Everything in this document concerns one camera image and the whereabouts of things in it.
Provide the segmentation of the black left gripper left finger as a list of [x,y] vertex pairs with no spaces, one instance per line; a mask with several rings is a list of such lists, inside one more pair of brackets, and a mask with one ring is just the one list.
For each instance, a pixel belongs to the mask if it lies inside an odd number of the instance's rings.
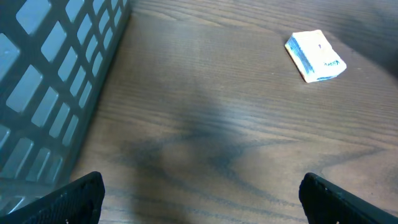
[[104,195],[102,175],[94,171],[1,217],[1,224],[97,224]]

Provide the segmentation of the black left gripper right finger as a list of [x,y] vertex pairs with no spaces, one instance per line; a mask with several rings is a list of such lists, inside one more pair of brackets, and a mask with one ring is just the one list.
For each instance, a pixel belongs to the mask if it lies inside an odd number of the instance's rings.
[[311,224],[397,223],[397,217],[312,172],[301,181],[298,197]]

